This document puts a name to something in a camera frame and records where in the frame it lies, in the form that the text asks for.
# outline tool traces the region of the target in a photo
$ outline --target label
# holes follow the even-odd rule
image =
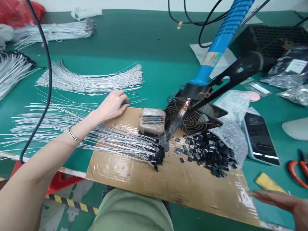
[[[201,66],[215,67],[221,56],[221,52],[208,52],[201,63]]]
[[[286,69],[286,72],[293,71],[297,74],[302,73],[303,69],[307,65],[307,61],[300,60],[300,59],[293,59],[288,68]]]

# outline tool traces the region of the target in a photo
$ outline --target hand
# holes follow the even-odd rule
[[[250,192],[249,195],[263,203],[275,205],[292,213],[296,230],[308,230],[308,200],[269,190],[256,190]]]
[[[99,117],[99,122],[115,118],[121,115],[129,104],[122,105],[123,102],[128,103],[128,97],[123,90],[114,90],[110,92],[102,104],[95,110]]]

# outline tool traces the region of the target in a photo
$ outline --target red chair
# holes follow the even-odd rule
[[[16,161],[13,171],[11,173],[10,178],[15,174],[15,172],[22,166],[22,164],[19,161]],[[52,178],[50,186],[47,190],[46,195],[55,193],[57,191],[60,191],[68,186],[77,184],[81,181],[83,181],[84,178],[78,177],[78,176],[72,176],[69,178],[63,178],[62,172],[57,172],[55,176]]]

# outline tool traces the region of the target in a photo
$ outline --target green table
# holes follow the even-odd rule
[[[174,13],[183,19],[183,13]],[[300,19],[291,11],[259,13],[259,18],[267,25],[294,25]],[[206,15],[192,13],[196,20],[204,20]],[[103,16],[95,17],[97,32],[91,38],[50,42],[51,59],[63,59],[65,66],[80,74],[114,73],[138,61],[142,65],[144,86],[139,90],[140,98],[147,98],[136,107],[165,108],[167,97],[178,91],[178,86],[191,80],[199,68],[189,44],[197,43],[199,27],[184,25],[176,29],[167,12],[137,10],[105,10]],[[47,13],[45,22],[74,21],[69,13]],[[204,42],[209,42],[218,30],[218,24],[211,24],[204,32]],[[34,44],[23,50],[26,55],[37,62],[38,66],[46,66],[45,51],[41,44]],[[24,106],[38,103],[42,97],[36,94],[33,86],[43,73],[40,70],[22,80],[14,90],[0,102],[0,132],[9,133],[14,127],[12,116],[28,112]],[[276,93],[280,90],[266,86]],[[244,90],[242,86],[235,89]],[[101,102],[103,97],[83,96],[61,91],[63,95],[77,102]],[[252,103],[255,109],[265,118],[274,145],[281,161],[280,167],[273,167],[247,159],[243,170],[251,190],[260,189],[253,181],[260,172],[265,172],[282,188],[294,196],[307,197],[307,190],[297,185],[287,173],[286,164],[296,160],[297,148],[308,151],[308,142],[298,141],[286,135],[281,129],[285,121],[299,119],[308,115],[308,109],[288,102],[272,94],[260,101]],[[22,148],[24,144],[12,147]],[[41,144],[32,143],[31,147]],[[65,163],[65,167],[86,172],[91,158],[91,151],[77,150]],[[260,220],[277,223],[294,228],[292,216],[281,209],[255,201]]]

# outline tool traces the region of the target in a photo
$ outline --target black crate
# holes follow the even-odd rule
[[[307,44],[308,33],[302,27],[249,25],[231,47],[236,48],[240,54],[249,50],[260,52],[264,58],[263,70],[269,71],[286,51],[286,43]]]

